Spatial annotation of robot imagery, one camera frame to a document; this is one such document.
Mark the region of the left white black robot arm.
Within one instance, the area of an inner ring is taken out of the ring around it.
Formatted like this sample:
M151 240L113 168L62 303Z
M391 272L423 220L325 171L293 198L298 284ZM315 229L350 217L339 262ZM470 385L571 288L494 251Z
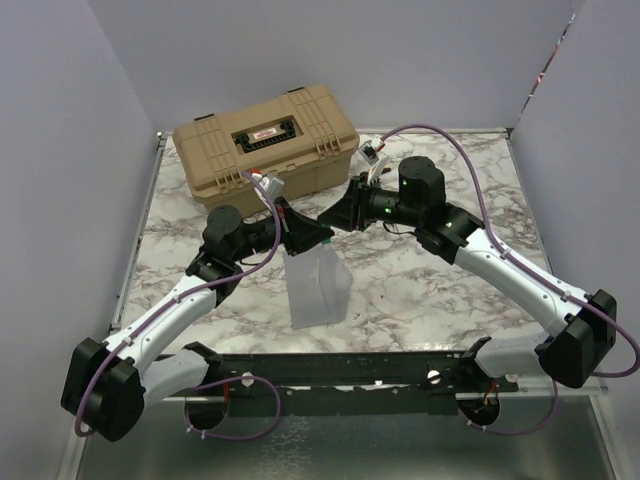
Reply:
M294 210L282 197L267 203L270 216L247 223L239 210L219 206L207 217L203 243L184 276L163 300L129 327L73 350L61 406L79 437L124 437L151 403L158 356L197 319L217 308L247 277L241 261L257 253L271 260L279 247L291 256L330 239L333 230Z

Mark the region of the grey translucent envelope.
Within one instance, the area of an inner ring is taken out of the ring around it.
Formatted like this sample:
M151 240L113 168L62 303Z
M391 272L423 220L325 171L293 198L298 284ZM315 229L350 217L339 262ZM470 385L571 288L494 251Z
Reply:
M283 257L291 326L295 330L345 320L353 276L333 246Z

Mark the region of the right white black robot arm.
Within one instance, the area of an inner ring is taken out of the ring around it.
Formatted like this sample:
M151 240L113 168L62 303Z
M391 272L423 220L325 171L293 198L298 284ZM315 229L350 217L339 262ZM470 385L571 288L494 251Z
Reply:
M533 335L477 341L459 367L467 389L481 391L506 375L542 374L582 387L615 344L615 329L599 315L615 316L616 300L604 290L590 295L568 285L504 243L493 244L479 218L447 201L444 174L429 158L402 160L398 175L396 191L366 174L352 177L319 221L347 232L377 221L411 227L423 249L485 280L541 326Z

